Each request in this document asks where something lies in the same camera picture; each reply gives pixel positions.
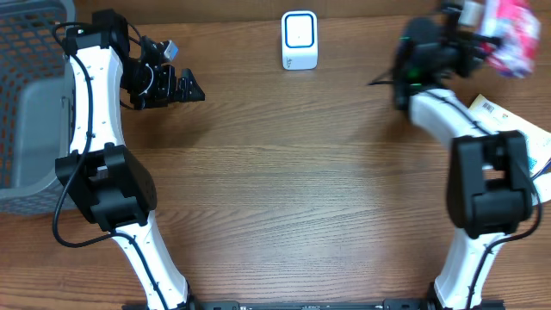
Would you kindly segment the white floral cream tube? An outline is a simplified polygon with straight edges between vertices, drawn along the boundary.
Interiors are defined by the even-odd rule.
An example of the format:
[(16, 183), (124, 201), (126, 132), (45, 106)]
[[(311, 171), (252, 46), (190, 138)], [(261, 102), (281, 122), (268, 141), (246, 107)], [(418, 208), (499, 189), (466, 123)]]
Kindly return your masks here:
[[(551, 173), (541, 174), (538, 177), (533, 178), (533, 184), (537, 190), (539, 200), (541, 203), (545, 203), (551, 200)], [(535, 195), (533, 195), (533, 205), (537, 204)]]

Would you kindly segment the yellow orange snack bag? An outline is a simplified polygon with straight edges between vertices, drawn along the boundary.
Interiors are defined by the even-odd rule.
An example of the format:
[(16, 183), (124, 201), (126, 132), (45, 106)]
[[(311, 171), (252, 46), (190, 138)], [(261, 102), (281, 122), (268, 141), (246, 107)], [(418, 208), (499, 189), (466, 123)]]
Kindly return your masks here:
[(523, 134), (529, 157), (529, 171), (533, 178), (550, 168), (550, 133), (526, 121), (509, 110), (478, 95), (469, 107), (470, 112), (493, 131), (518, 131)]

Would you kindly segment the red purple tissue pack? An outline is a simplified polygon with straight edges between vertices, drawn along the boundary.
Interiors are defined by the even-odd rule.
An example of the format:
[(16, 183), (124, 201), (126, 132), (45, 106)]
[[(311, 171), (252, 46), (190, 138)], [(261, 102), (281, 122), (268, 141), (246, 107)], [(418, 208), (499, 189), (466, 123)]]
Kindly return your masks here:
[(486, 62), (500, 74), (525, 78), (535, 67), (541, 23), (528, 0), (487, 0), (479, 34), (500, 39), (484, 45)]

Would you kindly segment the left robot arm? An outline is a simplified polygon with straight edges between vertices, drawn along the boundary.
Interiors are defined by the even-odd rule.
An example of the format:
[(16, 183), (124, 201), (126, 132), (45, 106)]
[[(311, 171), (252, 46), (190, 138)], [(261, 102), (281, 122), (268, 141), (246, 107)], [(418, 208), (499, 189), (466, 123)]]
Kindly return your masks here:
[[(157, 191), (152, 175), (127, 148), (121, 128), (120, 95), (128, 109), (165, 108), (173, 102), (200, 102), (205, 94), (190, 69), (180, 76), (171, 61), (177, 47), (137, 34), (112, 9), (86, 22), (65, 22), (56, 42), (72, 68), (74, 130), (70, 151), (55, 161), (63, 186), (54, 209), (53, 236), (81, 248), (112, 239), (124, 252), (142, 288), (147, 309), (199, 309), (185, 276), (174, 264), (156, 221)], [(70, 198), (82, 216), (103, 234), (70, 242), (59, 233), (59, 216)]]

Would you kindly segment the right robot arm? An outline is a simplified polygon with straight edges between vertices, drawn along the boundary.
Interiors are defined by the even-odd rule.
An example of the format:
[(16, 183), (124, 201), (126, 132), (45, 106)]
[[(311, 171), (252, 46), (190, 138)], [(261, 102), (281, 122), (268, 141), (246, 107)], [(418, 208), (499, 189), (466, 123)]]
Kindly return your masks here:
[(410, 123), (449, 149), (446, 207), (454, 239), (422, 309), (502, 309), (481, 291), (501, 247), (533, 234), (542, 199), (529, 174), (525, 139), (517, 130), (493, 131), (443, 84), (448, 73), (466, 77), (484, 59), (480, 43), (495, 37), (461, 31), (449, 18), (406, 24), (391, 70), (393, 101)]

